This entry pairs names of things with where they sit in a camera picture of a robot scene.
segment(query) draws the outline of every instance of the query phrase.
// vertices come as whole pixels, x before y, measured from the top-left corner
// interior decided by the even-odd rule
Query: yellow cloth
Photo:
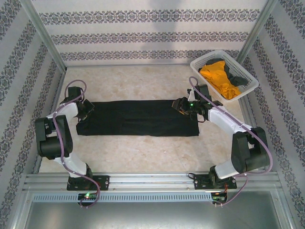
[[[241,92],[228,80],[224,65],[224,61],[218,61],[211,65],[205,65],[199,72],[224,98],[233,99]]]

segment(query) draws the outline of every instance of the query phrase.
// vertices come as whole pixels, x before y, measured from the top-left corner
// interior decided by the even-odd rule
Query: patterned wallpaper
[[[34,121],[50,113],[61,72],[17,0],[0,0],[0,229],[37,160]]]
[[[67,66],[233,57],[267,0],[33,0]]]
[[[279,1],[244,62],[260,83],[248,99],[297,228],[305,228],[304,21],[305,1]]]

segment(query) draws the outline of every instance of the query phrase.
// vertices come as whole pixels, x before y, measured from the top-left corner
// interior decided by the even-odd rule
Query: white plastic basket
[[[198,72],[199,68],[202,68],[205,63],[214,58],[222,58],[225,60],[225,63],[230,68],[230,73],[233,76],[241,76],[248,80],[247,86],[238,86],[239,90],[241,91],[241,94],[236,96],[233,99],[225,99],[221,94],[219,94],[216,89],[210,85],[207,80]],[[239,98],[243,97],[244,95],[250,93],[253,91],[256,87],[258,87],[259,83],[258,81],[245,69],[243,68],[236,60],[234,60],[231,56],[229,56],[225,51],[223,50],[216,50],[213,52],[209,52],[206,55],[203,55],[196,60],[193,60],[191,62],[191,68],[196,73],[196,78],[199,80],[199,84],[207,84],[209,88],[210,95],[215,99],[218,100],[221,103],[227,103],[232,102],[235,100],[238,100]]]

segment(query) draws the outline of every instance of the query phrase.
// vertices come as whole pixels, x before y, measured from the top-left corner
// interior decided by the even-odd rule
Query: black cloth
[[[78,135],[198,136],[191,120],[172,108],[173,100],[93,102],[94,110],[76,125]]]
[[[214,58],[211,60],[208,60],[205,65],[211,65],[213,63],[219,62],[219,61],[224,61],[224,59],[221,58]],[[235,87],[240,86],[240,85],[247,85],[249,82],[247,79],[240,77],[240,76],[233,76],[229,71],[230,68],[227,64],[224,64],[224,71],[227,74],[228,80],[232,85]]]

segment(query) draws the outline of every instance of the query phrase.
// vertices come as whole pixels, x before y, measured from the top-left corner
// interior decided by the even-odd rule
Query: damask wallpaper
[[[67,66],[236,57],[267,0],[33,0]]]
[[[260,83],[248,99],[297,228],[305,228],[304,22],[305,1],[279,1],[244,62]]]
[[[34,121],[50,113],[61,72],[17,0],[0,0],[0,229],[37,160]]]

